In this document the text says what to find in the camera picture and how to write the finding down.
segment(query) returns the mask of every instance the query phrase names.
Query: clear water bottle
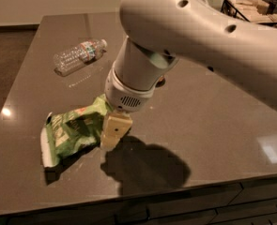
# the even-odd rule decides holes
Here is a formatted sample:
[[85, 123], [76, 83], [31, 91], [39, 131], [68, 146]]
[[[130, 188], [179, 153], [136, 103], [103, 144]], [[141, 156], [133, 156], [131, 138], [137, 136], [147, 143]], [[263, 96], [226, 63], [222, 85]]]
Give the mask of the clear water bottle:
[[79, 45], [60, 52], [54, 56], [54, 70], [60, 76], [68, 76], [70, 73], [79, 70], [103, 56], [107, 42], [104, 39], [98, 40], [89, 38]]

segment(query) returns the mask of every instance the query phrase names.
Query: brown floor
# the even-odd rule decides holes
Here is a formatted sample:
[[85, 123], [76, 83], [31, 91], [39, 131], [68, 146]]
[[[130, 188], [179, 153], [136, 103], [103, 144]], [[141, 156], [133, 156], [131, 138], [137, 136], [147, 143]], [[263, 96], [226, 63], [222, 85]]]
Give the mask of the brown floor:
[[0, 111], [36, 31], [0, 32]]

